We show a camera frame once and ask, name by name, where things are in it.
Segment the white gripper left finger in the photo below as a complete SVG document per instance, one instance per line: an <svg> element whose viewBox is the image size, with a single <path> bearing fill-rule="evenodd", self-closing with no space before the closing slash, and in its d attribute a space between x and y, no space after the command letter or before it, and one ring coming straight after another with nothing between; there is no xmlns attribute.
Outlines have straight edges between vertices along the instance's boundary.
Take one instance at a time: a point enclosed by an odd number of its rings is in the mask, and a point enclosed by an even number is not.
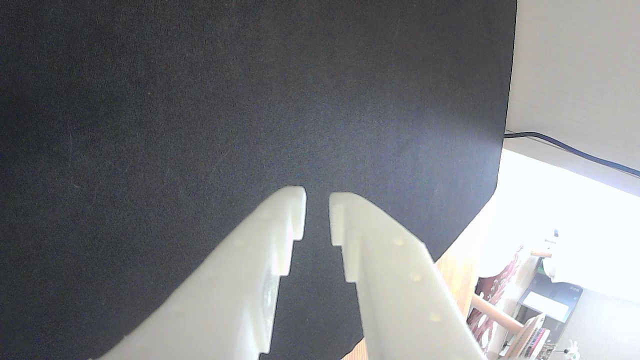
<svg viewBox="0 0 640 360"><path fill-rule="evenodd" d="M257 360L269 353L279 284L304 235L306 202L302 186L268 196L103 360Z"/></svg>

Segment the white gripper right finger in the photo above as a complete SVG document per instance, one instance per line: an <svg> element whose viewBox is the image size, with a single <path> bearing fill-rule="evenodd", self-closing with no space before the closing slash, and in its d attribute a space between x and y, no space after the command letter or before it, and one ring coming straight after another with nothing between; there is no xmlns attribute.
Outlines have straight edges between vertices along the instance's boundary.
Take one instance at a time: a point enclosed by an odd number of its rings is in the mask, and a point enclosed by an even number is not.
<svg viewBox="0 0 640 360"><path fill-rule="evenodd" d="M355 284L370 360L483 360L425 244L356 193L329 196L331 244Z"/></svg>

